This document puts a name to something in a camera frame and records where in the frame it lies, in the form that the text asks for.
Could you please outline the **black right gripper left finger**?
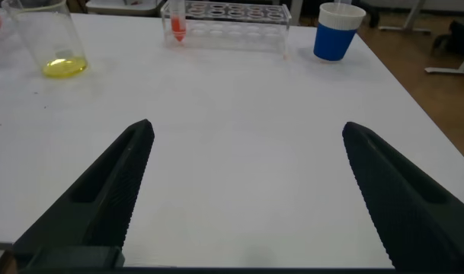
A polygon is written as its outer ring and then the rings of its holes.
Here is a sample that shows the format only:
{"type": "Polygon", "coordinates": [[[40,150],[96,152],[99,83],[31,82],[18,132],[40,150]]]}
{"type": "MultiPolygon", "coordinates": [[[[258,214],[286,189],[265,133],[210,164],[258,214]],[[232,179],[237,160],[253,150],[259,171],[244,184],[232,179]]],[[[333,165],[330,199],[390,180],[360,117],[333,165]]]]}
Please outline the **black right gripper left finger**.
{"type": "Polygon", "coordinates": [[[126,233],[155,134],[128,126],[14,242],[21,267],[122,266],[126,233]]]}

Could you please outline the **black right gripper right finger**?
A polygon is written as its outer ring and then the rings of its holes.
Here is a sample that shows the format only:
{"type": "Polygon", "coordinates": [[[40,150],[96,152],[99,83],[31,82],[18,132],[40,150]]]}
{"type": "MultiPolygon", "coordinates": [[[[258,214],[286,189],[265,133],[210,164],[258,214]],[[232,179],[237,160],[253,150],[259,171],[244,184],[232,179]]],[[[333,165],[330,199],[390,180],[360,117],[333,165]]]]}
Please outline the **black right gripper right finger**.
{"type": "Polygon", "coordinates": [[[371,129],[342,130],[364,202],[396,269],[464,269],[464,203],[371,129]]]}

